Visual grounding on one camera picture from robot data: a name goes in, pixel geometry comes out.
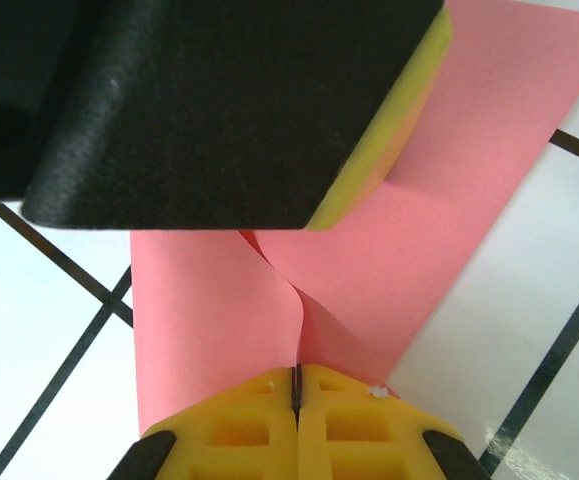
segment white tile floor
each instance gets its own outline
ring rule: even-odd
[[[579,102],[561,128],[579,137]],[[129,263],[125,233],[42,232],[108,289]],[[391,384],[479,455],[578,301],[579,159],[548,147]],[[99,306],[0,221],[0,450]],[[1,478],[106,478],[135,412],[132,332],[112,317]],[[579,479],[579,346],[495,478]]]

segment curled paper sheet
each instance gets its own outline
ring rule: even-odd
[[[413,138],[340,225],[132,233],[141,431],[296,360],[389,374],[579,96],[579,13],[447,6],[454,41]]]

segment pink paper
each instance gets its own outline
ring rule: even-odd
[[[238,232],[133,232],[140,431],[296,364],[298,294]]]
[[[579,14],[447,3],[455,40],[420,124],[337,228],[132,233],[142,431],[293,364],[299,341],[303,362],[391,371],[579,95]]]
[[[385,378],[579,95],[579,14],[447,4],[454,42],[387,181],[331,231],[257,233],[312,299],[302,361]]]

